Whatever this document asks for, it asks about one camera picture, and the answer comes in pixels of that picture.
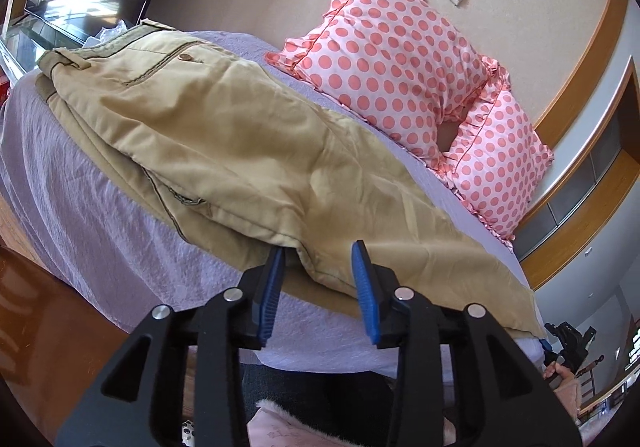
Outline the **pink fuzzy sleeve forearm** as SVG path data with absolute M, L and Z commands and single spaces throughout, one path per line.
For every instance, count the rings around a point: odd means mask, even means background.
M 580 382 L 574 375 L 570 375 L 564 378 L 553 392 L 556 397 L 559 398 L 559 401 L 572 420 L 576 421 L 580 407 L 582 407 L 582 385 Z

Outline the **right hand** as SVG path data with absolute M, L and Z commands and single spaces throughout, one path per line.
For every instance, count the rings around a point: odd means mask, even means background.
M 570 368 L 563 366 L 562 363 L 552 361 L 544 369 L 542 378 L 547 382 L 551 389 L 561 389 L 561 387 L 572 386 L 575 384 L 575 376 Z

